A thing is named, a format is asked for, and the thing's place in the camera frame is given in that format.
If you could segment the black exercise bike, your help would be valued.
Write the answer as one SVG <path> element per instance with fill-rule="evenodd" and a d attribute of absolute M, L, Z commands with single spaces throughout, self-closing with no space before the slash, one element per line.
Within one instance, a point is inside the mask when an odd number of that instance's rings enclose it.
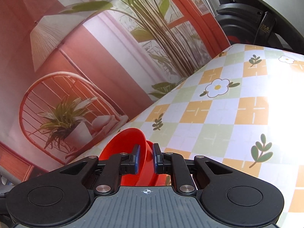
<path fill-rule="evenodd" d="M 231 44 L 252 44 L 303 54 L 303 35 L 263 0 L 218 0 L 215 19 Z"/>

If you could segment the floral checkered tablecloth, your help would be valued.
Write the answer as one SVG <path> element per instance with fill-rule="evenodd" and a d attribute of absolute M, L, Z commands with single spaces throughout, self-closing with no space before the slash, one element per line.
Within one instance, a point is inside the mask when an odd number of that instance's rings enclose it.
<path fill-rule="evenodd" d="M 303 227 L 303 55 L 236 44 L 135 117 L 167 152 L 202 154 L 275 185 L 280 227 Z"/>

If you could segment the red bowl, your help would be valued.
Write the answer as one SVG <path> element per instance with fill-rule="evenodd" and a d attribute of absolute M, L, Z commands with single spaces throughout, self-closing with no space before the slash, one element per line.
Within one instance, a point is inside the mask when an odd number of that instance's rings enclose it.
<path fill-rule="evenodd" d="M 153 143 L 151 141 L 146 141 L 147 153 L 145 159 L 145 180 L 147 181 L 148 186 L 168 186 L 168 181 L 170 180 L 169 175 L 167 174 L 157 174 L 155 173 L 155 164 L 153 156 Z"/>
<path fill-rule="evenodd" d="M 126 153 L 135 169 L 122 176 L 122 186 L 148 186 L 153 176 L 151 147 L 144 133 L 128 128 L 115 135 L 103 149 L 99 160 L 107 160 L 114 154 Z"/>

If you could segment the printed room backdrop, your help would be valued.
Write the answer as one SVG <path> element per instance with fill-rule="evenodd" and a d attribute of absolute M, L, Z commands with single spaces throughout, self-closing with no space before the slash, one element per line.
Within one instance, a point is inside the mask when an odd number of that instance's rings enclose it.
<path fill-rule="evenodd" d="M 98 155 L 228 46 L 204 0 L 1 0 L 1 175 Z"/>

